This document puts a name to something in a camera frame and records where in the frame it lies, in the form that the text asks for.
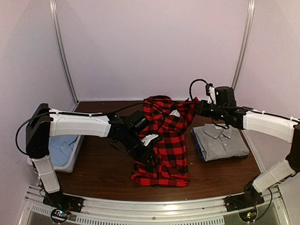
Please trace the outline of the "red black plaid shirt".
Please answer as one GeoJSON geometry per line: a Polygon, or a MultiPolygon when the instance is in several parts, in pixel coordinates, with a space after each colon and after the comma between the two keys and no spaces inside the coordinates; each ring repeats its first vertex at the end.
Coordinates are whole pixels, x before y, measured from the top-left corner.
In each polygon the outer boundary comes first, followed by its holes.
{"type": "Polygon", "coordinates": [[[142,111],[151,125],[140,137],[158,134],[162,141],[153,150],[157,166],[134,163],[131,179],[141,186],[186,187],[189,185],[185,132],[195,119],[194,101],[174,101],[168,96],[152,96],[143,102],[142,111]]]}

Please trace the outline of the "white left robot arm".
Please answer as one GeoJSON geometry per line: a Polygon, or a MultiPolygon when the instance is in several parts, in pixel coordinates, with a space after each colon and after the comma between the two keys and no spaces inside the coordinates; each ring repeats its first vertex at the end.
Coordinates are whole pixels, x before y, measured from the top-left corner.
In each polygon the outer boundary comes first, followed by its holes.
{"type": "Polygon", "coordinates": [[[36,167],[49,200],[57,208],[67,204],[49,153],[49,138],[62,135],[87,135],[111,138],[120,142],[130,157],[144,165],[157,164],[154,145],[162,141],[158,134],[139,134],[150,125],[141,111],[119,116],[117,111],[105,113],[65,112],[40,104],[26,124],[26,154],[36,167]]]}

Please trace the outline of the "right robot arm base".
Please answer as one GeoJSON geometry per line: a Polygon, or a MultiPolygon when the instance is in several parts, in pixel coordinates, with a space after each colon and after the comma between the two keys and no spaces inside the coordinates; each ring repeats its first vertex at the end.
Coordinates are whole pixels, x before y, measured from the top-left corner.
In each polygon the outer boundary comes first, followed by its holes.
{"type": "Polygon", "coordinates": [[[227,212],[239,211],[240,219],[246,223],[253,223],[259,218],[257,206],[262,203],[264,203],[264,198],[255,190],[252,183],[244,187],[242,194],[228,195],[224,198],[227,212]]]}

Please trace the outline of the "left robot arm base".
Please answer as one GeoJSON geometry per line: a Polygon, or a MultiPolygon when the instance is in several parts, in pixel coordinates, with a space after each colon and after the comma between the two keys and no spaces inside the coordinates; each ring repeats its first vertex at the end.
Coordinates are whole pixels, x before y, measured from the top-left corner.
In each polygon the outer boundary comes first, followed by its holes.
{"type": "Polygon", "coordinates": [[[43,204],[53,207],[50,213],[50,219],[56,223],[61,224],[66,222],[72,213],[80,213],[83,206],[83,198],[66,195],[59,190],[55,193],[48,193],[44,189],[43,204]]]}

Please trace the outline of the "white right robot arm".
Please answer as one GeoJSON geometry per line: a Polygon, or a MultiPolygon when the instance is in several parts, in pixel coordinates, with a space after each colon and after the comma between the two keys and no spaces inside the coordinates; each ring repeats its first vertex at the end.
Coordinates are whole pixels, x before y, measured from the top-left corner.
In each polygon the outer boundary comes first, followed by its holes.
{"type": "Polygon", "coordinates": [[[245,134],[264,171],[245,187],[240,203],[250,207],[258,194],[300,171],[300,121],[247,107],[217,106],[201,101],[200,116],[212,120],[193,129],[205,161],[242,157],[249,153],[245,134]]]}

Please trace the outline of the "grey folded button shirt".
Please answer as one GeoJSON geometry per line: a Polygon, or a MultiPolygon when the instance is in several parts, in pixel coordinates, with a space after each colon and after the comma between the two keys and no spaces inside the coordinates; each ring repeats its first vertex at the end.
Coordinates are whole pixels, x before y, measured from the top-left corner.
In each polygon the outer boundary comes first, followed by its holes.
{"type": "Polygon", "coordinates": [[[228,158],[246,158],[249,155],[249,149],[237,128],[223,129],[213,124],[205,124],[192,129],[200,142],[206,162],[228,158]]]}

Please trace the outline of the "white plastic laundry basket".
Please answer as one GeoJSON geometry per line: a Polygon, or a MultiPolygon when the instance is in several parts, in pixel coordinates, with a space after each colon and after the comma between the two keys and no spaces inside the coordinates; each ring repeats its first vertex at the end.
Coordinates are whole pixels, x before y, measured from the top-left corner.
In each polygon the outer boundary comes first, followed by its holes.
{"type": "Polygon", "coordinates": [[[73,172],[83,138],[83,135],[60,135],[49,138],[50,159],[55,171],[73,172]]]}

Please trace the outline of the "light blue folded shirt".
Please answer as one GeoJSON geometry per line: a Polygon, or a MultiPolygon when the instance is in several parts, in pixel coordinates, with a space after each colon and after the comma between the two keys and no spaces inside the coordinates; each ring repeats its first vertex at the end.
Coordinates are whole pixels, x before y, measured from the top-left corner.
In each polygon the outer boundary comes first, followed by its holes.
{"type": "Polygon", "coordinates": [[[49,153],[54,166],[65,166],[72,154],[77,135],[49,137],[49,153]]]}

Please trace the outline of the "aluminium front rail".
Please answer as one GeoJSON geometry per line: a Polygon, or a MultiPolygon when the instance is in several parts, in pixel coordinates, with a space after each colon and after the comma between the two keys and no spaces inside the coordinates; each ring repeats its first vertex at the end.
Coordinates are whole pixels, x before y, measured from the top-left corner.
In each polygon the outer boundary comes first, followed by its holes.
{"type": "Polygon", "coordinates": [[[131,202],[84,198],[80,212],[64,225],[288,225],[278,188],[263,193],[264,203],[228,211],[224,197],[168,202],[131,202]]]}

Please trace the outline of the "aluminium corner post right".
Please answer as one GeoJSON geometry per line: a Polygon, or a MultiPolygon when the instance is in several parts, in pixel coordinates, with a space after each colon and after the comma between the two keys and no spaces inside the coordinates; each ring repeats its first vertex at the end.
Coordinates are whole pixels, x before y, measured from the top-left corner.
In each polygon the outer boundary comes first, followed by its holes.
{"type": "Polygon", "coordinates": [[[254,22],[254,16],[255,16],[255,0],[249,0],[248,1],[248,7],[246,12],[246,18],[245,18],[245,26],[244,26],[244,32],[243,32],[243,38],[241,42],[240,47],[240,53],[238,56],[238,61],[232,81],[232,88],[236,90],[239,82],[239,78],[243,69],[243,64],[246,58],[247,53],[247,47],[250,41],[250,36],[252,33],[252,27],[254,22]]]}

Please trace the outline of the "aluminium corner post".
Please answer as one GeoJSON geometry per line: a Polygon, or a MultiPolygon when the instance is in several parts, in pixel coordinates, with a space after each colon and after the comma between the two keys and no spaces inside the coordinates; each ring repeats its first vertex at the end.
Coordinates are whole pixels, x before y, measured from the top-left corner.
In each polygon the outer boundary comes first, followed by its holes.
{"type": "Polygon", "coordinates": [[[58,15],[58,10],[57,10],[57,1],[49,0],[49,6],[50,6],[50,13],[51,13],[51,17],[52,17],[52,23],[53,23],[59,58],[60,58],[60,62],[61,62],[62,69],[63,69],[63,74],[66,79],[67,87],[69,89],[72,101],[76,105],[79,103],[79,100],[78,100],[77,94],[75,92],[75,87],[74,87],[74,84],[73,84],[73,81],[71,78],[68,61],[67,61],[67,57],[66,57],[66,53],[65,53],[65,49],[64,49],[64,45],[63,45],[63,39],[62,39],[62,35],[61,35],[61,30],[60,30],[59,15],[58,15]]]}
{"type": "Polygon", "coordinates": [[[249,0],[248,1],[248,7],[246,12],[246,18],[245,18],[245,26],[244,26],[244,32],[243,32],[243,38],[241,42],[240,47],[240,53],[238,56],[238,61],[232,81],[232,88],[236,90],[239,82],[239,78],[243,69],[243,64],[246,58],[247,53],[247,47],[250,41],[250,36],[252,33],[252,27],[254,22],[254,16],[255,16],[255,0],[249,0]]]}

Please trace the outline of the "aluminium corner post left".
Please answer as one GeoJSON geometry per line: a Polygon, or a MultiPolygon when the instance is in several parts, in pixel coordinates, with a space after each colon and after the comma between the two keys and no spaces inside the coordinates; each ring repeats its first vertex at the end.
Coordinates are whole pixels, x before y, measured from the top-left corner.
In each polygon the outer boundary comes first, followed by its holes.
{"type": "Polygon", "coordinates": [[[71,78],[68,61],[67,61],[67,57],[66,57],[66,53],[65,53],[65,49],[64,49],[64,45],[63,45],[63,39],[62,39],[62,35],[61,35],[61,30],[60,30],[59,15],[58,15],[58,10],[57,10],[57,1],[49,0],[49,6],[50,6],[50,13],[51,13],[51,17],[52,17],[52,23],[53,23],[59,58],[60,58],[60,62],[61,62],[62,69],[63,69],[63,74],[66,79],[67,87],[69,89],[72,101],[76,105],[79,103],[79,100],[78,100],[77,94],[75,92],[75,87],[74,87],[74,84],[73,84],[73,81],[71,78]]]}

